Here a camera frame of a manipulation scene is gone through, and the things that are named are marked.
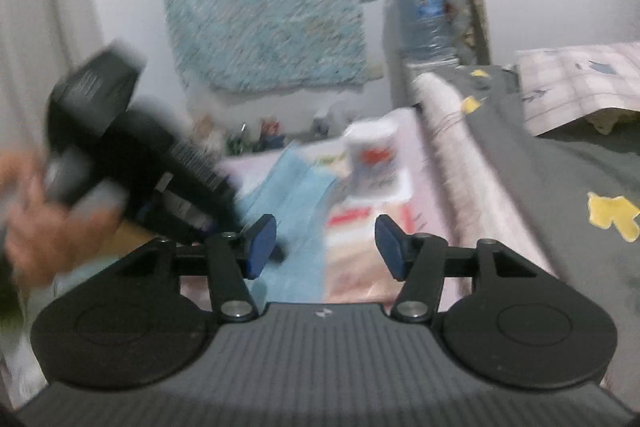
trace white curtain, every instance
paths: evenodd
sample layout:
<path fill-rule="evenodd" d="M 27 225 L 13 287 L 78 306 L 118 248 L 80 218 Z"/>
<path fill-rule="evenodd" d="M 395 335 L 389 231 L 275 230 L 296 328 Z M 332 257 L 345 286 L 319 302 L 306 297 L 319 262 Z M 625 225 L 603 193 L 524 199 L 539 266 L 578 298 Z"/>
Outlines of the white curtain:
<path fill-rule="evenodd" d="M 54 0 L 0 0 L 0 148 L 43 144 L 47 97 L 69 67 Z"/>

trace gray blanket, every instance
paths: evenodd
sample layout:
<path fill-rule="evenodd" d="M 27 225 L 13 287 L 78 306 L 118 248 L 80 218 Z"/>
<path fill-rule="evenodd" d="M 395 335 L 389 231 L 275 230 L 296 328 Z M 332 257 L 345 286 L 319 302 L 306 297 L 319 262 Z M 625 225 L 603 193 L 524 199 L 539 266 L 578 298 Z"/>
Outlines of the gray blanket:
<path fill-rule="evenodd" d="M 609 384 L 638 409 L 640 241 L 626 242 L 615 227 L 594 227 L 588 193 L 625 196 L 640 206 L 640 123 L 621 125 L 609 137 L 583 122 L 532 137 L 524 129 L 517 76 L 498 67 L 483 69 L 490 78 L 464 69 L 436 73 L 463 97 L 482 100 L 466 117 L 474 139 L 559 276 L 612 316 L 619 338 Z"/>

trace yellow star patch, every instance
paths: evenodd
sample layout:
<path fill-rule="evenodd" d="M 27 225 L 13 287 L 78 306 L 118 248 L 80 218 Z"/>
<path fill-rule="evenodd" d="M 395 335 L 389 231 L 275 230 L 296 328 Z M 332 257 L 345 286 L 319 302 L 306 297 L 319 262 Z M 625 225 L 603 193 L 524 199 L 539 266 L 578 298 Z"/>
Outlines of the yellow star patch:
<path fill-rule="evenodd" d="M 465 100 L 462 101 L 462 111 L 465 114 L 471 114 L 481 105 L 482 103 L 478 102 L 478 100 L 476 100 L 474 97 L 468 96 L 465 98 Z"/>
<path fill-rule="evenodd" d="M 640 227 L 636 217 L 640 216 L 640 208 L 624 196 L 603 198 L 589 192 L 589 222 L 599 229 L 610 229 L 615 225 L 623 239 L 632 243 L 640 237 Z"/>

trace white cup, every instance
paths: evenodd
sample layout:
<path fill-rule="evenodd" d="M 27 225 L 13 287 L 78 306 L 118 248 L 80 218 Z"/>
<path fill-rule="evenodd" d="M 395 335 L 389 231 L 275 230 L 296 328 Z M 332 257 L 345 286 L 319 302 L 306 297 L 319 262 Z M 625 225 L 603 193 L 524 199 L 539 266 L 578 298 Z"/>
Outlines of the white cup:
<path fill-rule="evenodd" d="M 351 194 L 389 196 L 398 191 L 398 125 L 390 118 L 362 120 L 344 133 L 351 163 Z"/>

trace white checkered cloth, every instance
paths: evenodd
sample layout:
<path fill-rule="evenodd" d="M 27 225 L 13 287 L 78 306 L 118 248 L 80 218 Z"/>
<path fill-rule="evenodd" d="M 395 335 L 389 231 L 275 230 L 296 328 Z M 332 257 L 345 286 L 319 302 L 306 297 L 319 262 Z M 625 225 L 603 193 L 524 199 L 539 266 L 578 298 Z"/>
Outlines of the white checkered cloth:
<path fill-rule="evenodd" d="M 640 111 L 640 42 L 521 52 L 518 68 L 533 136 L 606 108 Z"/>

